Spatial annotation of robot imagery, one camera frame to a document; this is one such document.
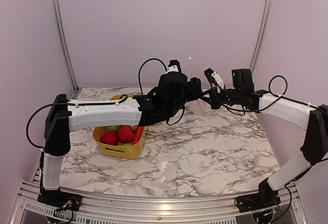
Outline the clear zip top bag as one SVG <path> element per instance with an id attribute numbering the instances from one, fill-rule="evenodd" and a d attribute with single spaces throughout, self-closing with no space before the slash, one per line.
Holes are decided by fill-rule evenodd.
<path id="1" fill-rule="evenodd" d="M 189 56 L 188 59 L 189 59 L 189 67 L 190 67 L 189 77 L 192 84 L 192 89 L 194 91 L 194 96 L 199 97 L 201 95 L 201 90 L 200 90 L 201 82 L 199 79 L 199 75 L 197 74 L 197 71 L 193 64 L 192 57 Z M 207 103 L 205 101 L 198 98 L 197 100 L 189 102 L 187 104 L 187 108 L 197 116 L 206 117 L 206 104 Z"/>

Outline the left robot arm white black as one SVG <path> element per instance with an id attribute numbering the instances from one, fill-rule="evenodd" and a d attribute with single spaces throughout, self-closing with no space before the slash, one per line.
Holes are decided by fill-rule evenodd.
<path id="1" fill-rule="evenodd" d="M 116 101 L 68 100 L 59 94 L 54 103 L 45 105 L 50 111 L 46 118 L 41 146 L 40 195 L 54 206 L 61 206 L 65 195 L 60 190 L 59 178 L 63 158 L 70 151 L 70 132 L 91 127 L 112 125 L 146 127 L 170 118 L 197 100 L 202 94 L 200 79 L 188 79 L 180 72 L 163 74 L 158 85 L 147 95 L 122 95 Z"/>

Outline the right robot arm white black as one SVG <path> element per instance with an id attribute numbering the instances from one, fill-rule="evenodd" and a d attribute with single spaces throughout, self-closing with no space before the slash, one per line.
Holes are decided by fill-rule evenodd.
<path id="1" fill-rule="evenodd" d="M 249 69 L 232 70 L 233 88 L 227 89 L 220 75 L 208 68 L 204 71 L 211 88 L 203 93 L 203 100 L 212 109 L 226 108 L 235 113 L 260 113 L 288 121 L 303 129 L 306 134 L 300 151 L 278 171 L 262 181 L 254 203 L 264 208 L 278 190 L 298 180 L 311 167 L 326 160 L 327 154 L 327 106 L 314 106 L 287 98 L 284 93 L 275 94 L 270 89 L 254 89 Z"/>

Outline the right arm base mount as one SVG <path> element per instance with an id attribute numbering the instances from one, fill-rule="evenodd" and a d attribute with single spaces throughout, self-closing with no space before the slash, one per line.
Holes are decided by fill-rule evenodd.
<path id="1" fill-rule="evenodd" d="M 278 194 L 274 194 L 274 196 L 268 199 L 261 199 L 259 193 L 254 193 L 238 196 L 234 200 L 234 204 L 239 209 L 240 213 L 278 206 L 280 203 L 281 200 Z"/>

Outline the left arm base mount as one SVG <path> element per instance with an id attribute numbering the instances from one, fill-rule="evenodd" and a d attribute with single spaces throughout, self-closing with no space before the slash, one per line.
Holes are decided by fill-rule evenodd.
<path id="1" fill-rule="evenodd" d="M 63 192 L 61 190 L 45 190 L 44 192 L 39 193 L 39 196 L 37 198 L 38 202 L 57 208 L 62 207 L 70 200 L 72 201 L 72 203 L 70 204 L 71 209 L 73 211 L 78 211 L 82 200 L 82 196 L 78 194 Z"/>

